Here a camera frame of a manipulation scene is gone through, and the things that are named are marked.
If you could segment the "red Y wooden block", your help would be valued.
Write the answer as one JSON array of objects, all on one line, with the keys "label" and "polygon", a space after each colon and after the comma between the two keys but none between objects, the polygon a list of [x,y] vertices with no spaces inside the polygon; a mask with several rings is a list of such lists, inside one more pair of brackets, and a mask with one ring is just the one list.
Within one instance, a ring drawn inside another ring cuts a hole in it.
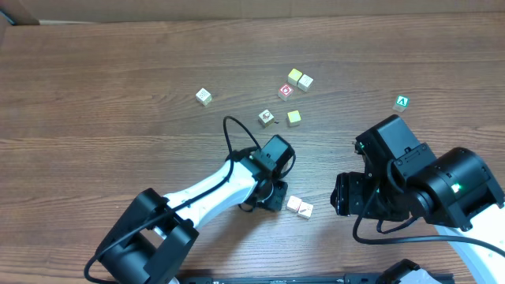
[{"label": "red Y wooden block", "polygon": [[287,203],[286,209],[297,213],[302,203],[302,199],[296,196],[290,196]]}]

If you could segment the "hammer picture wooden block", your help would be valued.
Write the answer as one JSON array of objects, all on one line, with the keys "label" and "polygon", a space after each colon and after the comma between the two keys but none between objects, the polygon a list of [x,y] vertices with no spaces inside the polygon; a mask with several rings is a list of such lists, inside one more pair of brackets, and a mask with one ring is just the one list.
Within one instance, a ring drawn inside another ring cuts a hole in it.
[{"label": "hammer picture wooden block", "polygon": [[297,211],[297,216],[300,216],[304,219],[309,219],[312,215],[313,211],[313,205],[306,203],[306,202],[301,202],[298,211]]}]

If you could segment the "brown animal wooden block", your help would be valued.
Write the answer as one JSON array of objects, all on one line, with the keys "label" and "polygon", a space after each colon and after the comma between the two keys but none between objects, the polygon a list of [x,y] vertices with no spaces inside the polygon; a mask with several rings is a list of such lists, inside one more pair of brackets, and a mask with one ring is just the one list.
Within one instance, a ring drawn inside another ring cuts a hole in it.
[{"label": "brown animal wooden block", "polygon": [[258,117],[260,124],[264,128],[268,127],[269,125],[275,122],[275,116],[269,110],[264,110],[258,115]]}]

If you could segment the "dotted pattern wooden block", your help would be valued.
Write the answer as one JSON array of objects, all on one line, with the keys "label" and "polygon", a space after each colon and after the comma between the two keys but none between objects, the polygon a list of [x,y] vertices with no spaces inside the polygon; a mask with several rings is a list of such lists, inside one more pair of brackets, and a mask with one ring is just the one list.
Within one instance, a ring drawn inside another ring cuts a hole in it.
[{"label": "dotted pattern wooden block", "polygon": [[197,93],[196,93],[196,99],[198,102],[200,102],[202,105],[207,106],[211,101],[212,101],[212,95],[209,91],[207,91],[205,88],[201,88]]}]

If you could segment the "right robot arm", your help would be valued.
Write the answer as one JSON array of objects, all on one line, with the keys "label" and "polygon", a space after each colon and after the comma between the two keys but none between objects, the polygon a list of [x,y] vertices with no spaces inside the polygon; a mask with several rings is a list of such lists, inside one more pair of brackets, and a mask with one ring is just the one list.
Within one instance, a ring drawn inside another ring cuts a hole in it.
[{"label": "right robot arm", "polygon": [[365,170],[340,173],[330,202],[337,215],[356,215],[355,241],[448,242],[477,282],[504,281],[504,191],[479,155],[436,157],[396,114],[353,145]]}]

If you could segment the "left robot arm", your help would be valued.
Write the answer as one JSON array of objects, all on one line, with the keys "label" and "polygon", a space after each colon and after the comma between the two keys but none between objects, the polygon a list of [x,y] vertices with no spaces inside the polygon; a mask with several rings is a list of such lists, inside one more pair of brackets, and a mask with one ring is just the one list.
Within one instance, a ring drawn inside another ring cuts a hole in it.
[{"label": "left robot arm", "polygon": [[180,192],[139,193],[100,243],[90,263],[100,262],[114,283],[175,283],[202,226],[226,209],[280,211],[283,178],[295,151],[281,136],[262,148],[232,151],[213,175]]}]

